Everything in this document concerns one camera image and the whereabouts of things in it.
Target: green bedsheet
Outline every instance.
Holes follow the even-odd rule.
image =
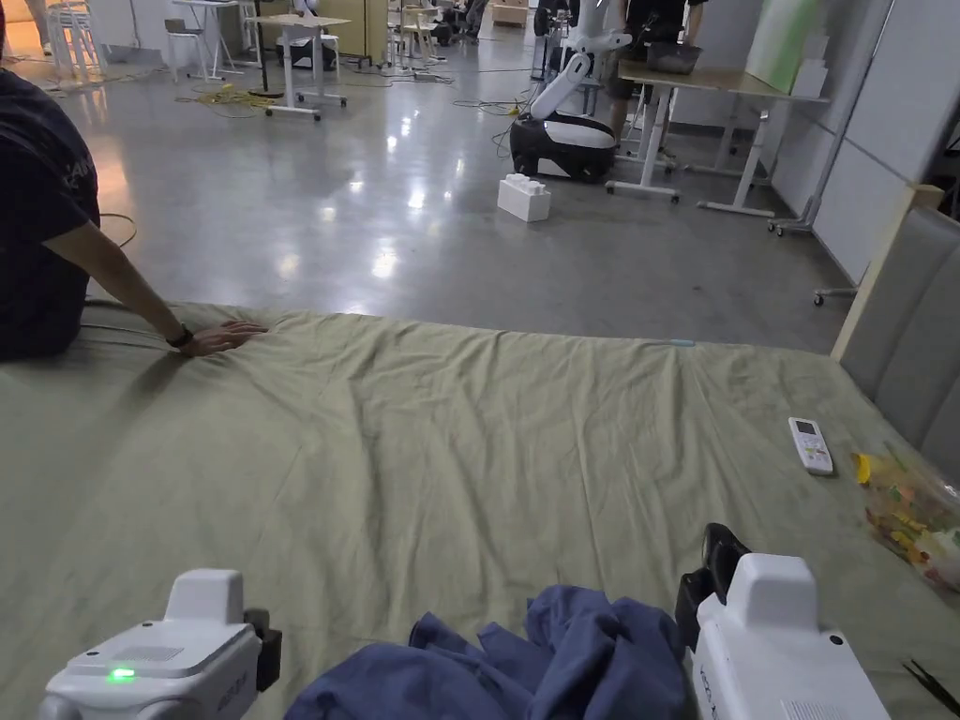
[[[162,616],[192,567],[244,573],[284,631],[278,718],[327,667],[432,611],[518,630],[553,583],[673,609],[704,525],[801,555],[896,718],[960,695],[960,620],[871,540],[853,450],[909,450],[826,357],[185,306],[271,332],[205,359],[92,306],[61,359],[0,366],[4,716],[72,656]],[[839,477],[800,466],[812,417]]]

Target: white block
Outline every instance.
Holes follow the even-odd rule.
[[[496,204],[524,222],[535,223],[550,214],[550,193],[542,182],[513,173],[500,181]]]
[[[827,72],[822,60],[804,60],[790,94],[804,98],[819,98],[827,81]]]

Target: black t-shirt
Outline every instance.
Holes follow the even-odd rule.
[[[100,225],[97,173],[50,97],[0,70],[0,360],[58,352],[76,337],[89,276],[42,243]]]
[[[703,5],[707,0],[689,0],[690,7]],[[677,39],[684,28],[686,0],[630,0],[627,7],[627,27],[635,34],[646,25],[653,13],[657,19],[650,26],[645,40]]]

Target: plastic bag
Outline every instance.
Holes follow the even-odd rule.
[[[932,585],[960,592],[960,492],[892,452],[852,457],[877,539]]]

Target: air conditioner remote control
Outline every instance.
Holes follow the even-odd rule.
[[[793,444],[800,453],[800,460],[806,471],[812,475],[830,475],[833,473],[833,461],[827,442],[820,434],[820,426],[813,420],[790,418],[790,432]]]

